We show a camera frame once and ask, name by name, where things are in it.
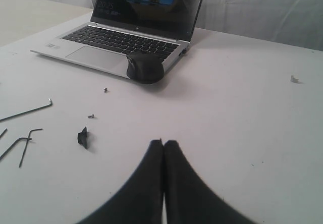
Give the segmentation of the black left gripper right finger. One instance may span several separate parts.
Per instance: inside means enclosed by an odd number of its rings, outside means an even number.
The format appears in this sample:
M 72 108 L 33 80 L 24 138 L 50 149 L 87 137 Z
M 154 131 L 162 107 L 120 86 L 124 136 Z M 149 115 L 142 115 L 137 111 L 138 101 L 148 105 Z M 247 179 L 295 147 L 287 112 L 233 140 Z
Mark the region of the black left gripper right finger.
M 254 223 L 218 197 L 175 140 L 164 144 L 167 223 Z

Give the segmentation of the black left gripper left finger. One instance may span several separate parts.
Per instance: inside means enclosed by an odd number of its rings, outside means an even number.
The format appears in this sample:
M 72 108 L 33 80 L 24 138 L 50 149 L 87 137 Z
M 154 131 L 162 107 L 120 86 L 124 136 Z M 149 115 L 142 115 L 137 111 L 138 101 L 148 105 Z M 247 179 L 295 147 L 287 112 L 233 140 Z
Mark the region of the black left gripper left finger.
M 152 140 L 126 183 L 79 223 L 162 223 L 164 146 Z

